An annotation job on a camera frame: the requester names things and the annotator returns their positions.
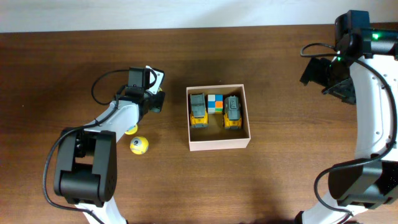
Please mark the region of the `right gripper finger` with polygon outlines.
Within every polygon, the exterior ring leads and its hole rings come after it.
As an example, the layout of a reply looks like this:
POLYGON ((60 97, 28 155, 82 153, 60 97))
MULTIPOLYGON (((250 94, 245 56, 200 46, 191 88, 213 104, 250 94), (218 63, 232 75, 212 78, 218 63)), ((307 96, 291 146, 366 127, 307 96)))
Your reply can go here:
POLYGON ((309 82, 315 82, 321 86, 328 86, 328 74, 331 61, 326 58, 311 58, 300 82, 308 85, 309 82))
POLYGON ((352 78, 347 78, 341 82, 328 86, 322 90, 324 95, 332 95, 339 98, 343 103, 350 105, 356 104, 356 93, 354 89, 354 84, 352 78))

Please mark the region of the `yellow wooden rattle drum toy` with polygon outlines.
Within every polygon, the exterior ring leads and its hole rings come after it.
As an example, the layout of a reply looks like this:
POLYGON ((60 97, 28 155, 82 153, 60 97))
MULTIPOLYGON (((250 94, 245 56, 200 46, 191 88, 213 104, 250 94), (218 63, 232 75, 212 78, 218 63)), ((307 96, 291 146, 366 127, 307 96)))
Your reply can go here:
POLYGON ((134 125, 134 126, 131 126, 126 132, 125 132, 125 134, 127 134, 127 135, 133 135, 133 134, 136 134, 137 133, 137 130, 138 130, 138 125, 134 125))

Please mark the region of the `yellow grey toy truck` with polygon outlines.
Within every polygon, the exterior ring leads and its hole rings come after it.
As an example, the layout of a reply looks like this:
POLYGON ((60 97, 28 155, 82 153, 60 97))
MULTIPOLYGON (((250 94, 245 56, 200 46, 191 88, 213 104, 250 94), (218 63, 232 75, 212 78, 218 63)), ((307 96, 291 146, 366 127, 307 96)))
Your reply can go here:
POLYGON ((190 95, 190 124, 192 128, 206 128, 208 126, 208 113, 203 93, 190 95))
POLYGON ((229 96, 225 99, 223 122, 225 129, 242 128, 241 104, 237 96, 229 96))

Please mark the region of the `yellow one-eyed ball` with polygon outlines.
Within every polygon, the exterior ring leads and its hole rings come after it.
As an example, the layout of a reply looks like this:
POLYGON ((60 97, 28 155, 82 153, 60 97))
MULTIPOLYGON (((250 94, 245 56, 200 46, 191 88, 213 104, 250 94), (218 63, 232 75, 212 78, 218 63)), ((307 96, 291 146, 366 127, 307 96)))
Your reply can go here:
POLYGON ((148 140, 143 136, 136 136, 130 142, 130 150, 137 155, 144 154, 149 148, 148 140))

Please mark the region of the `multicolour puzzle cube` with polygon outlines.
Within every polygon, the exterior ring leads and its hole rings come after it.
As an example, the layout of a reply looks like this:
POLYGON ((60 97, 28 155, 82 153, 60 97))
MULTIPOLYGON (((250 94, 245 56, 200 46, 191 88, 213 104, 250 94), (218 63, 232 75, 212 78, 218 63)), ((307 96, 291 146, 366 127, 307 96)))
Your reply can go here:
POLYGON ((208 95, 207 106, 209 114, 222 114, 223 95, 208 95))

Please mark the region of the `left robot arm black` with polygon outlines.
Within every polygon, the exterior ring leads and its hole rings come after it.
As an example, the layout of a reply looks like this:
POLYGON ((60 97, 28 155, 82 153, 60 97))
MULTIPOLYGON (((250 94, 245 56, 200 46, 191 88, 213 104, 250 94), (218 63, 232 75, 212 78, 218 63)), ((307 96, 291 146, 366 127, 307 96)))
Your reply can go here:
POLYGON ((120 214, 116 190, 117 142, 149 111, 160 113, 165 73, 157 68, 131 67, 128 82, 92 122, 65 128, 52 146, 57 155, 53 189, 67 201, 65 210, 82 212, 90 223, 127 223, 120 214))

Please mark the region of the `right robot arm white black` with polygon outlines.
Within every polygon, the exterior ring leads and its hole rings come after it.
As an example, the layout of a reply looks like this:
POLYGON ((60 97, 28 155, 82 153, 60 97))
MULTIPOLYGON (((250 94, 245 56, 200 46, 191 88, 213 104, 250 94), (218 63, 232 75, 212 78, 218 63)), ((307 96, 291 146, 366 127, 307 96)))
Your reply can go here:
POLYGON ((323 94, 355 105, 354 159, 321 172, 328 192, 301 211, 296 223, 346 223, 359 213, 397 200, 397 32, 371 27, 366 11, 335 20, 335 44, 315 54, 301 77, 323 94))

